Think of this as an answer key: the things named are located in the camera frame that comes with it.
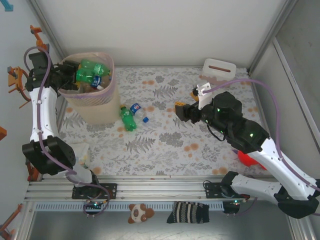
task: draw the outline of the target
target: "bottle cap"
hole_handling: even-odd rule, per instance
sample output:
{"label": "bottle cap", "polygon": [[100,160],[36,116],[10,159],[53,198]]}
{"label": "bottle cap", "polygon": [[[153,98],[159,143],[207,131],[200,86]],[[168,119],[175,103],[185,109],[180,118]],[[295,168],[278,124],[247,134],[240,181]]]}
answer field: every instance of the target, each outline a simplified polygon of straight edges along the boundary
{"label": "bottle cap", "polygon": [[149,121],[149,118],[145,117],[143,120],[142,120],[144,123],[147,123]]}

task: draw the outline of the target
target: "plastic bottle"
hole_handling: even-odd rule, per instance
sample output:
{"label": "plastic bottle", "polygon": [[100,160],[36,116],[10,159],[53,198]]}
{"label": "plastic bottle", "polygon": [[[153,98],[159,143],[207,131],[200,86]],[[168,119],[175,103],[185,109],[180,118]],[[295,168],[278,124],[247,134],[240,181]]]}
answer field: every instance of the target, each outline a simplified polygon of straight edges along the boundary
{"label": "plastic bottle", "polygon": [[124,123],[125,129],[127,131],[132,132],[137,128],[137,125],[134,120],[134,117],[132,116],[131,111],[128,110],[125,105],[121,105],[120,109],[121,109],[120,116],[121,116],[122,122]]}
{"label": "plastic bottle", "polygon": [[93,72],[99,76],[107,76],[110,74],[110,69],[108,69],[104,64],[88,59],[81,60],[81,67],[84,69],[92,69]]}
{"label": "plastic bottle", "polygon": [[132,114],[140,121],[143,121],[144,123],[147,123],[149,121],[149,118],[147,118],[146,111],[138,103],[131,102],[129,104],[129,108]]}
{"label": "plastic bottle", "polygon": [[96,76],[94,71],[88,68],[80,68],[76,71],[75,79],[78,82],[83,82],[86,84],[90,84],[92,88],[97,88],[98,90],[104,89],[101,86],[102,78],[100,76]]}

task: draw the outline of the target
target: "leaf pattern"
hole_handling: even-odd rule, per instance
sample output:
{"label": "leaf pattern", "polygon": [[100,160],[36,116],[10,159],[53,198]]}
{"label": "leaf pattern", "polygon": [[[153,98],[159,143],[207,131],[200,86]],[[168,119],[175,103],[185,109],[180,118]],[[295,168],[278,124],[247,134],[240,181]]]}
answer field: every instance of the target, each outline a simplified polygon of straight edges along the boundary
{"label": "leaf pattern", "polygon": [[[212,175],[220,168],[247,175],[267,175],[258,165],[242,165],[232,147],[219,142],[198,122],[182,122],[174,113],[175,102],[194,103],[190,97],[201,68],[118,67],[115,69],[122,104],[138,102],[149,122],[136,121],[137,129],[124,131],[121,120],[90,125],[71,105],[63,118],[60,138],[67,143],[90,144],[91,170],[102,175]],[[237,68],[236,78],[247,78],[245,68]],[[245,118],[260,122],[251,86],[244,82],[218,89],[229,91],[242,102]]]}
{"label": "leaf pattern", "polygon": [[130,153],[132,154],[132,151],[135,151],[136,153],[139,153],[139,150],[143,152],[147,152],[146,150],[151,149],[152,145],[155,143],[155,139],[152,138],[146,138],[141,136],[135,137],[133,141],[129,141],[128,143],[125,144],[126,150],[130,150]]}
{"label": "leaf pattern", "polygon": [[156,96],[157,98],[162,97],[162,98],[166,98],[166,97],[173,97],[174,94],[176,93],[176,91],[178,90],[177,87],[173,87],[173,86],[161,86],[160,88],[153,90],[153,94],[154,96]]}

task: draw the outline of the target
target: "red object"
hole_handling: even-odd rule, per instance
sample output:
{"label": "red object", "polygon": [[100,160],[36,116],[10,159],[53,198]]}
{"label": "red object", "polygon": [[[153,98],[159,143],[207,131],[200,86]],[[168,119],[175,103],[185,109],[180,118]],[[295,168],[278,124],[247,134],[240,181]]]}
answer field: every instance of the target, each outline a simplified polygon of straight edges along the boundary
{"label": "red object", "polygon": [[264,170],[267,170],[264,166],[262,166],[260,163],[258,163],[256,160],[254,160],[252,157],[249,157],[248,154],[244,154],[242,151],[238,151],[238,158],[239,158],[240,162],[247,167],[259,164]]}

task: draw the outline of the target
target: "table surface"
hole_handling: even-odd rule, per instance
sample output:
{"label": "table surface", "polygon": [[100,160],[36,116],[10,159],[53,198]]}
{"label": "table surface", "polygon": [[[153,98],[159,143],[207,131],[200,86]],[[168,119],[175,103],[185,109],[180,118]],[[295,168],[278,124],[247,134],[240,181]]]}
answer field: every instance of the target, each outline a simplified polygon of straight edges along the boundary
{"label": "table surface", "polygon": [[[117,67],[121,102],[138,102],[150,121],[136,121],[133,132],[125,131],[121,120],[90,125],[68,105],[60,137],[67,143],[90,144],[89,168],[97,175],[200,176],[225,175],[228,171],[269,175],[259,165],[240,163],[233,148],[216,140],[204,123],[182,122],[175,115],[176,101],[194,103],[190,92],[201,72],[201,68],[191,67]],[[237,68],[237,79],[247,77],[245,68]],[[261,124],[251,84],[235,83],[214,95],[224,91],[242,102],[245,118]]]}

